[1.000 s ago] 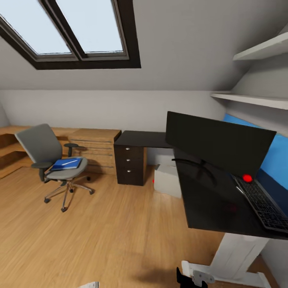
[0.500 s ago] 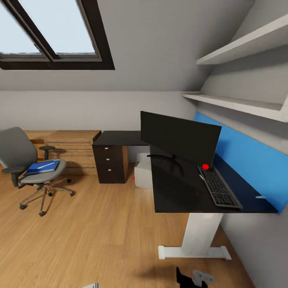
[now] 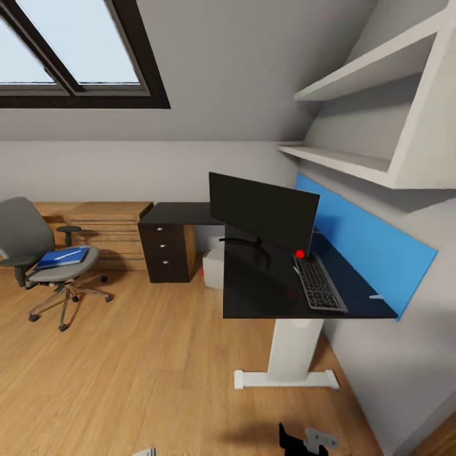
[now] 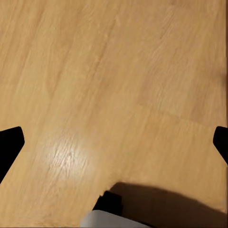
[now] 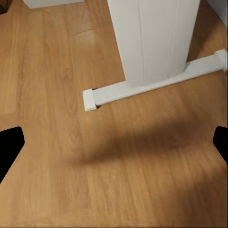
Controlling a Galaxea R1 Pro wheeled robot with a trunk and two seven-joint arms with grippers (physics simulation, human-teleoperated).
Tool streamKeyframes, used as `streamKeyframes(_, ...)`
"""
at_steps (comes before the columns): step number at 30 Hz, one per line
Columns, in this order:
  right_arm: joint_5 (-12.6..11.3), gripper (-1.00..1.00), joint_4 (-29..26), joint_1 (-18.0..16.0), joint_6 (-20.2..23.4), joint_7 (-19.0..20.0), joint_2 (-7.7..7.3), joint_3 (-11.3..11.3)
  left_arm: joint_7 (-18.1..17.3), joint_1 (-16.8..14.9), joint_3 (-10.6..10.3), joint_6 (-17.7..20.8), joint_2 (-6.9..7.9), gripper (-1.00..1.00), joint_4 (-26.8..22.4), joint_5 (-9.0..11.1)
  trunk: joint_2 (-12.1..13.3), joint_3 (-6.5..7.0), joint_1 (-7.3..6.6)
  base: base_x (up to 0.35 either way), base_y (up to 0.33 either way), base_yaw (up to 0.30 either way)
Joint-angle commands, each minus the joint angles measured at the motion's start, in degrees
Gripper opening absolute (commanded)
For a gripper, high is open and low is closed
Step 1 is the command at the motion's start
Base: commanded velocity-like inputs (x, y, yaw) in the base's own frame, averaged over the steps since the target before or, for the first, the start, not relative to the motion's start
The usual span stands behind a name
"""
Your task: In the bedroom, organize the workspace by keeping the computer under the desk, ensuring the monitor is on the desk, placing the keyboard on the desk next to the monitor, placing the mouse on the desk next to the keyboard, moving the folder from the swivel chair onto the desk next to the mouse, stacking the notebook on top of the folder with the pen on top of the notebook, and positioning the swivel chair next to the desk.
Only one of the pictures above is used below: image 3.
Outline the keyboard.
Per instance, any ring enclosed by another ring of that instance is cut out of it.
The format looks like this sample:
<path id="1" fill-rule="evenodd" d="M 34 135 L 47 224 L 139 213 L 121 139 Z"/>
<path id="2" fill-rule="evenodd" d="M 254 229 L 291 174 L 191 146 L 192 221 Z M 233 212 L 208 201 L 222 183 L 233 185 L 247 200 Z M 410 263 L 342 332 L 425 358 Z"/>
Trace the keyboard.
<path id="1" fill-rule="evenodd" d="M 317 252 L 308 252 L 307 258 L 293 254 L 293 258 L 310 308 L 348 312 Z"/>

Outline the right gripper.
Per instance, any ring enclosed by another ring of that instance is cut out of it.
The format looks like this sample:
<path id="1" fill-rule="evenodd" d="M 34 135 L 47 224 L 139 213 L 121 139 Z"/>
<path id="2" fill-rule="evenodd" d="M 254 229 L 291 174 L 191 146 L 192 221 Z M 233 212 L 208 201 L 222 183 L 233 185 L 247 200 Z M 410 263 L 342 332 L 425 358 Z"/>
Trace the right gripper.
<path id="1" fill-rule="evenodd" d="M 319 447 L 319 455 L 309 452 L 304 441 L 286 434 L 283 424 L 279 424 L 279 444 L 285 449 L 284 456 L 329 456 L 325 448 Z"/>

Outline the swivel chair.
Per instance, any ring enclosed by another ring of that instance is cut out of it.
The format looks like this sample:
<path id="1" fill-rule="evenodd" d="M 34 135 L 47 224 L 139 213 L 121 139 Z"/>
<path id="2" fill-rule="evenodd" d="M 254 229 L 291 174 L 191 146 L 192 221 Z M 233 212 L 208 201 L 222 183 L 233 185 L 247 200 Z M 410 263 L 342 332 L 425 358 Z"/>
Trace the swivel chair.
<path id="1" fill-rule="evenodd" d="M 72 246 L 71 232 L 80 231 L 81 227 L 67 225 L 57 228 L 57 231 L 66 233 L 66 250 L 87 247 L 87 251 L 80 263 L 36 269 L 36 265 L 48 253 L 55 251 L 54 232 L 48 226 L 38 210 L 26 197 L 15 197 L 0 201 L 0 255 L 3 260 L 1 267 L 13 267 L 15 278 L 22 289 L 29 290 L 36 286 L 53 287 L 58 286 L 55 294 L 40 305 L 28 311 L 29 321 L 39 318 L 33 312 L 55 300 L 55 298 L 66 293 L 65 302 L 61 314 L 60 331 L 64 331 L 67 325 L 63 323 L 67 310 L 68 299 L 78 301 L 76 291 L 94 293 L 95 295 L 106 296 L 106 301 L 111 301 L 108 293 L 92 291 L 91 289 L 80 288 L 82 284 L 88 283 L 95 278 L 101 277 L 106 282 L 107 277 L 102 274 L 77 282 L 79 276 L 88 270 L 98 259 L 99 250 L 92 245 Z"/>

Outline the folder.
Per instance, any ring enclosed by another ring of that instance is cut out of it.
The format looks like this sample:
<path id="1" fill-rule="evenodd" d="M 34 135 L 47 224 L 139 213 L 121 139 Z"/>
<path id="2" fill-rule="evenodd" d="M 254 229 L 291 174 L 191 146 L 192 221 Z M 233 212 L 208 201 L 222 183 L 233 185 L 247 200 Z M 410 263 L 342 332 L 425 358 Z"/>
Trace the folder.
<path id="1" fill-rule="evenodd" d="M 86 251 L 87 247 L 48 252 L 35 267 L 36 269 L 45 269 L 80 263 Z"/>

